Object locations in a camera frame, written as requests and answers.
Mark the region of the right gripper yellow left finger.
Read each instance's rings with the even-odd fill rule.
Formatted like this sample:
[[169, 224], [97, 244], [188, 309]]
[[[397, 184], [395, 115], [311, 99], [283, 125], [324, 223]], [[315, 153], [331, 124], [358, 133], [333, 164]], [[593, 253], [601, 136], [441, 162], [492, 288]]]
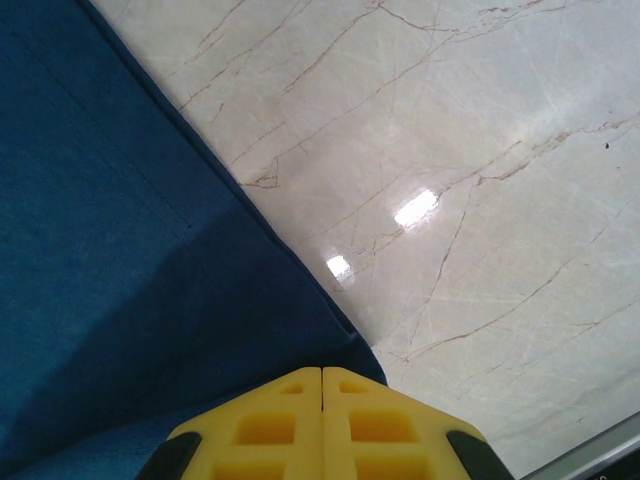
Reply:
[[177, 426], [144, 479], [321, 479], [322, 372], [306, 367]]

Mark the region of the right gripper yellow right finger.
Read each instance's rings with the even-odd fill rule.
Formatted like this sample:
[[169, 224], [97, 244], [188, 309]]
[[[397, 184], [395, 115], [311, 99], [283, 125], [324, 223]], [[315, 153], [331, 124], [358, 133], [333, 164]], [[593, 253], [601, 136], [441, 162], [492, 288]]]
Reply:
[[326, 479], [511, 479], [471, 424], [338, 367], [323, 370]]

